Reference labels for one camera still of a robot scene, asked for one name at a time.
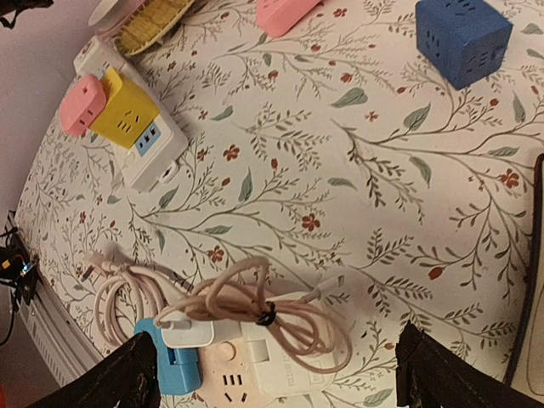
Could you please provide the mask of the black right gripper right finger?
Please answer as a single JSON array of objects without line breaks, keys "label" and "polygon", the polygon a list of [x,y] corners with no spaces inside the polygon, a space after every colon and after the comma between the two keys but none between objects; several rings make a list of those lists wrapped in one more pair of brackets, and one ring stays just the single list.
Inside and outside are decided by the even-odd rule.
[{"label": "black right gripper right finger", "polygon": [[542,407],[407,323],[395,346],[398,407]]}]

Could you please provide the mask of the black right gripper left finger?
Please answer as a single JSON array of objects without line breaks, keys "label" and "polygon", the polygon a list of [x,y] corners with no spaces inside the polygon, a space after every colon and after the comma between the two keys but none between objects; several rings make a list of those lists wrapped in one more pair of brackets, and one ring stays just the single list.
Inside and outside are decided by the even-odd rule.
[{"label": "black right gripper left finger", "polygon": [[158,407],[156,347],[147,332],[132,336],[94,368],[32,407]]}]

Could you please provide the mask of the dark blue cube socket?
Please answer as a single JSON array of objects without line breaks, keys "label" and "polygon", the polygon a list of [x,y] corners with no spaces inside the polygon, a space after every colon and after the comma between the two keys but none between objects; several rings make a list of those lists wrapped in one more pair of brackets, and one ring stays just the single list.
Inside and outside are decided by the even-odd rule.
[{"label": "dark blue cube socket", "polygon": [[416,3],[416,47],[456,90],[497,71],[513,24],[485,1]]}]

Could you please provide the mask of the pink triangular power socket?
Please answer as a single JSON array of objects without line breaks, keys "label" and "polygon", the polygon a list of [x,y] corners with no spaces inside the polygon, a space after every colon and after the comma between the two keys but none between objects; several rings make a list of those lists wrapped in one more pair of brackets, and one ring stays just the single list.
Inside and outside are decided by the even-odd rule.
[{"label": "pink triangular power socket", "polygon": [[288,33],[320,0],[258,0],[257,25],[269,37]]}]

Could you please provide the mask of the cyan square plug adapter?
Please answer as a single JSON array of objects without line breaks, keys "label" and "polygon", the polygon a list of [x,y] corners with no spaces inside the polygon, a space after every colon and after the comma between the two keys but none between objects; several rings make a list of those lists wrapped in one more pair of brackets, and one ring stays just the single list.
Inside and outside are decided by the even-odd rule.
[{"label": "cyan square plug adapter", "polygon": [[162,331],[151,318],[139,320],[134,333],[150,334],[157,353],[157,377],[161,394],[183,396],[201,387],[198,353],[195,348],[170,348],[164,343]]}]

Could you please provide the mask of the yellow cube socket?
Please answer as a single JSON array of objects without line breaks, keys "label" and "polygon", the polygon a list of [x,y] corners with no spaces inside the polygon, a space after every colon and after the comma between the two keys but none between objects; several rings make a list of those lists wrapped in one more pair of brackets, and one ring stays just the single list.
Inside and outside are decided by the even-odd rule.
[{"label": "yellow cube socket", "polygon": [[100,81],[106,105],[90,129],[110,142],[130,149],[160,114],[160,109],[143,88],[113,67]]}]

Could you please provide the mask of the pink plug adapter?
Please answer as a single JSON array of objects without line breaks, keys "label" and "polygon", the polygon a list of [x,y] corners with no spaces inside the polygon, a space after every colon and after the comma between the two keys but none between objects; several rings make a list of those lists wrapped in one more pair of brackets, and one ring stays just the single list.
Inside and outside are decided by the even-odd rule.
[{"label": "pink plug adapter", "polygon": [[74,137],[82,136],[105,105],[106,95],[101,81],[94,75],[84,76],[60,104],[59,119],[63,131]]}]

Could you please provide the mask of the white charger left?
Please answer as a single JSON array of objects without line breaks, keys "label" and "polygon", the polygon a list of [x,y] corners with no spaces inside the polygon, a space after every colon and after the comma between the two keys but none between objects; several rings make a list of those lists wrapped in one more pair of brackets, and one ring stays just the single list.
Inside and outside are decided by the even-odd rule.
[{"label": "white charger left", "polygon": [[193,320],[182,312],[168,315],[158,324],[163,342],[170,349],[194,349],[210,345],[215,338],[212,321]]}]

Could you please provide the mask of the white charger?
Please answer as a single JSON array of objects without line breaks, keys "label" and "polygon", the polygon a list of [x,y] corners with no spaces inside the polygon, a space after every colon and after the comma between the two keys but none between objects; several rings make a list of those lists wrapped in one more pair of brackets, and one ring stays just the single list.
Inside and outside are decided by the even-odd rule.
[{"label": "white charger", "polygon": [[330,386],[335,373],[309,371],[296,363],[261,326],[242,323],[241,333],[252,368],[262,394],[291,397],[314,394]]},{"label": "white charger", "polygon": [[168,315],[158,324],[163,342],[170,349],[194,349],[210,345],[215,338],[212,321],[193,320],[182,312]]}]

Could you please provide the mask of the floral square plate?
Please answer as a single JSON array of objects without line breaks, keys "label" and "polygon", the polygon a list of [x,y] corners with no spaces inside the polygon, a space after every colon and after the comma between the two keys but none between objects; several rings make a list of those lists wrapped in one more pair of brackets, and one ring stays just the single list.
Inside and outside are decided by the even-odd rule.
[{"label": "floral square plate", "polygon": [[524,303],[505,383],[543,401],[543,155],[535,163],[532,239]]}]

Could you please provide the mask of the white charger right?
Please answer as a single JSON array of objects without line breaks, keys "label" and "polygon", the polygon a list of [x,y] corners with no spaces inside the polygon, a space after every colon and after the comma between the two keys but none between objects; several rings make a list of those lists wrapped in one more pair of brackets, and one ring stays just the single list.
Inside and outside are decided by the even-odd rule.
[{"label": "white charger right", "polygon": [[252,368],[262,394],[291,397],[314,394],[330,386],[335,373],[309,371],[296,363],[261,326],[242,323],[241,333]]}]

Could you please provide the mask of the white power strip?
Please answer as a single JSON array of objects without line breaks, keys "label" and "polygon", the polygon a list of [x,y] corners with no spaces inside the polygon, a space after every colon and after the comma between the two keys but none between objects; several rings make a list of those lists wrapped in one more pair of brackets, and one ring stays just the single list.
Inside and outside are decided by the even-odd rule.
[{"label": "white power strip", "polygon": [[125,185],[145,192],[166,183],[189,145],[179,125],[133,65],[91,37],[74,59],[81,77],[60,107],[63,130],[109,140]]}]

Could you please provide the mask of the woven bamboo tray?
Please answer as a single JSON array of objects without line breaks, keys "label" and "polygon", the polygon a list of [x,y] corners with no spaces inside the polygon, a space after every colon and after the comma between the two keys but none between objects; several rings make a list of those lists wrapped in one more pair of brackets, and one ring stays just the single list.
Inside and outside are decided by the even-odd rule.
[{"label": "woven bamboo tray", "polygon": [[116,50],[125,56],[143,53],[173,28],[193,3],[193,0],[143,1],[114,34]]}]

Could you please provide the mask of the pink plate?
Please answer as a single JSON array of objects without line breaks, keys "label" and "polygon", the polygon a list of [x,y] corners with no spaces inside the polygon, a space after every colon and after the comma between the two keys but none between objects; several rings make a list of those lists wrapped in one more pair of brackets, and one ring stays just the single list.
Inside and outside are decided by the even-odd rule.
[{"label": "pink plate", "polygon": [[88,26],[100,37],[112,37],[144,3],[144,0],[102,0],[88,19]]}]

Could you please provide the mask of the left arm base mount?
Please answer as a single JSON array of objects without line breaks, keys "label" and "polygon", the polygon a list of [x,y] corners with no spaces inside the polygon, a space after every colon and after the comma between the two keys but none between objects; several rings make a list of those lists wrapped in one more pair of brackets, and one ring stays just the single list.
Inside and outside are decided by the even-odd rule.
[{"label": "left arm base mount", "polygon": [[31,255],[15,222],[15,210],[9,210],[1,231],[1,287],[9,293],[9,327],[1,339],[4,346],[14,331],[15,317],[21,304],[29,306],[37,291],[38,257]]}]

